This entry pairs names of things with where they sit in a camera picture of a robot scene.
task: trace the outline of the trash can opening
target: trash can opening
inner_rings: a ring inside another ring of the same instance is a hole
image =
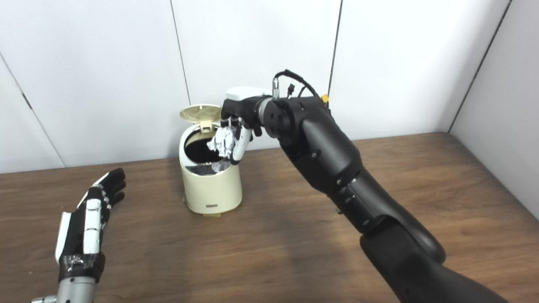
[[[208,133],[202,133],[199,129],[189,135],[185,141],[184,151],[191,161],[198,164],[207,164],[219,162],[223,159],[223,157],[219,156],[218,151],[210,150],[207,144],[215,135],[216,129],[217,127]]]

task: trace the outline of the cable connector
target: cable connector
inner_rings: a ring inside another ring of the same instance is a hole
[[[294,93],[294,88],[295,86],[292,83],[290,83],[290,86],[288,87],[288,94],[286,95],[287,98],[290,99],[290,97],[292,97],[292,93]]]

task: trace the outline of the black cable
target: black cable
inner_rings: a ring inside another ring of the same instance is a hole
[[[301,97],[301,94],[303,93],[303,91],[305,90],[307,86],[303,86],[301,89],[300,89],[300,93],[298,94],[298,98]]]
[[[305,85],[305,87],[313,94],[313,96],[316,96],[316,97],[320,98],[320,96],[316,93],[314,88],[308,82],[306,82],[301,76],[299,76],[298,74],[296,74],[294,72],[291,72],[289,70],[284,70],[282,72],[278,72],[277,74],[275,74],[275,76],[273,78],[276,79],[276,78],[278,78],[278,77],[280,77],[282,75],[286,76],[286,77],[289,77],[289,78],[292,78],[292,79],[296,80],[297,82]]]

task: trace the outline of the robotic arm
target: robotic arm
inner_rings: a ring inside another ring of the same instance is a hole
[[[313,96],[291,98],[289,92],[288,98],[279,98],[281,75],[303,83]],[[307,182],[362,234],[361,248],[402,303],[508,303],[442,265],[446,255],[441,244],[369,174],[328,104],[298,75],[288,70],[275,75],[271,97],[226,99],[221,118],[240,118],[238,129],[253,129],[257,136],[264,127],[279,140]],[[241,152],[234,153],[233,164],[239,163],[236,156],[243,155],[246,145],[234,147]]]
[[[101,252],[103,228],[114,205],[123,200],[123,169],[103,175],[88,189],[74,212],[64,212],[56,243],[60,266],[58,294],[35,298],[31,303],[92,303],[95,286],[105,268]]]

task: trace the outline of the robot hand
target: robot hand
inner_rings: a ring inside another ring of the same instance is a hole
[[[57,295],[35,298],[32,303],[80,302],[94,300],[95,285],[105,267],[101,252],[103,228],[110,210],[123,200],[126,187],[123,169],[112,170],[94,182],[74,212],[64,212],[56,243],[60,265]]]
[[[226,100],[221,110],[221,125],[233,121],[236,125],[235,142],[230,162],[237,165],[243,158],[249,142],[254,135],[262,136],[258,108],[261,103],[271,100],[270,91],[254,87],[234,87],[226,91]]]

